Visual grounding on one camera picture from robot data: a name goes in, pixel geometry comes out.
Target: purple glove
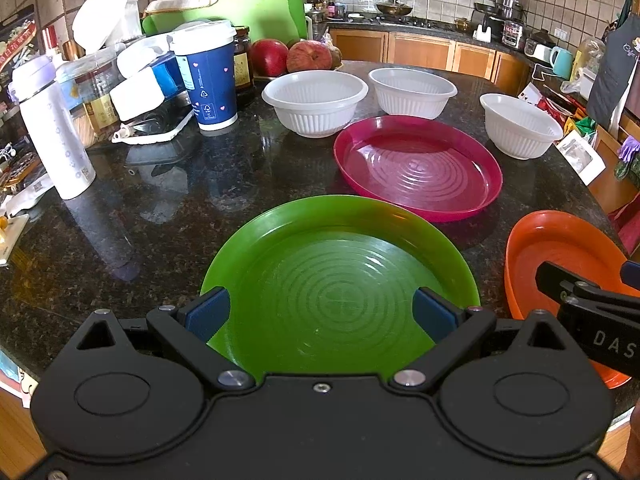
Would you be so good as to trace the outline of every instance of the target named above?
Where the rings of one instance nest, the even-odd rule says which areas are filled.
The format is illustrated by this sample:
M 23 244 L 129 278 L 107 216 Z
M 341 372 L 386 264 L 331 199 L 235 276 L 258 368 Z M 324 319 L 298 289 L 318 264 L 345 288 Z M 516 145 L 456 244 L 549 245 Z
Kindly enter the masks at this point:
M 622 143 L 620 150 L 618 151 L 618 158 L 623 162 L 631 162 L 634 160 L 634 156 L 637 152 L 640 152 L 640 142 L 629 136 L 625 142 Z

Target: white bowl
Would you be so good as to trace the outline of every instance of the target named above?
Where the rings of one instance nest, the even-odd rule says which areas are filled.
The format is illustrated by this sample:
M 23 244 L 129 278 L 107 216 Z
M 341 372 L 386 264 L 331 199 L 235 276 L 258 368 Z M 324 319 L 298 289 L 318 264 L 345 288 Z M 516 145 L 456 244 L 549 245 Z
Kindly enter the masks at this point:
M 502 94 L 480 98 L 484 124 L 497 148 L 513 158 L 527 160 L 545 154 L 554 140 L 562 139 L 560 124 L 535 106 Z
M 271 81 L 262 98 L 284 127 L 303 137 L 328 137 L 343 129 L 369 91 L 360 78 L 334 70 L 308 70 Z
M 369 79 L 380 108 L 389 115 L 435 119 L 458 93 L 451 81 L 411 68 L 377 68 L 369 72 Z

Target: green cutting board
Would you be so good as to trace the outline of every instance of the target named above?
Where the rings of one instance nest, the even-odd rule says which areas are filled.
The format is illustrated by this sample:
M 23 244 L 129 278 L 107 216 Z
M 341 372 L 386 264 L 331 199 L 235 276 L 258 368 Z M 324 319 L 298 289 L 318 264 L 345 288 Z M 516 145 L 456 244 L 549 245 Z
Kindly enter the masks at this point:
M 306 38 L 303 0 L 218 0 L 202 9 L 149 15 L 142 21 L 142 28 L 152 36 L 203 18 L 229 20 L 235 27 L 249 27 L 251 41 L 271 38 L 287 44 L 293 39 Z

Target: granite countertop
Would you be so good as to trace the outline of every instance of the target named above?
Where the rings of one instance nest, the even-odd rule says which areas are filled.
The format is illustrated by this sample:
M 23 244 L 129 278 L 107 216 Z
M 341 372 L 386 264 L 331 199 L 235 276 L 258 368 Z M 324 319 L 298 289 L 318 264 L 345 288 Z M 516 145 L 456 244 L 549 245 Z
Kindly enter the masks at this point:
M 382 64 L 345 62 L 366 80 Z M 497 88 L 463 74 L 438 73 L 458 87 L 438 120 L 484 144 L 502 168 L 498 199 L 479 215 L 438 224 L 469 264 L 482 305 L 509 317 L 504 251 L 524 215 L 567 211 L 620 245 L 594 197 L 558 150 L 515 160 L 488 140 L 479 98 Z M 64 202 L 53 189 L 31 211 L 32 221 L 11 263 L 0 269 L 0 348 L 35 378 L 96 308 L 120 318 L 143 317 L 160 304 L 197 297 L 217 251 L 242 225 L 297 198 L 353 193 L 340 175 L 335 137 L 305 139 L 280 124 L 256 89 L 239 120 L 217 136 L 192 121 L 172 142 L 114 144 L 92 153 L 98 178 Z M 382 114 L 373 88 L 354 120 Z M 640 381 L 614 390 L 616 414 L 638 398 Z
M 499 41 L 492 41 L 486 43 L 484 41 L 478 41 L 473 38 L 471 34 L 465 34 L 458 31 L 440 30 L 439 28 L 424 28 L 413 27 L 411 25 L 396 25 L 395 23 L 378 23 L 367 20 L 363 23 L 355 22 L 329 22 L 329 29 L 331 28 L 350 28 L 353 30 L 380 30 L 382 32 L 404 32 L 405 34 L 420 34 L 422 36 L 431 36 L 432 38 L 444 38 L 445 40 L 453 40 L 459 43 L 467 43 L 475 46 L 483 46 L 499 52 L 505 52 L 515 56 L 522 62 L 526 63 L 530 67 L 534 67 L 536 64 L 535 59 L 527 57 L 519 50 L 508 47 Z

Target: wooden floor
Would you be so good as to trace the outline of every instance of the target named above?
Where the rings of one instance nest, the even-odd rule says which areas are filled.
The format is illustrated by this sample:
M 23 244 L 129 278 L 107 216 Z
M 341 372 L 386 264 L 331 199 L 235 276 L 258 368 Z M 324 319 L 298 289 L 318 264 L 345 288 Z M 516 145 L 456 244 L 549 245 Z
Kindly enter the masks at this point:
M 609 433 L 600 449 L 600 456 L 615 470 L 625 457 L 629 425 Z M 45 451 L 33 427 L 29 410 L 17 397 L 0 390 L 0 470 L 9 478 L 37 462 Z

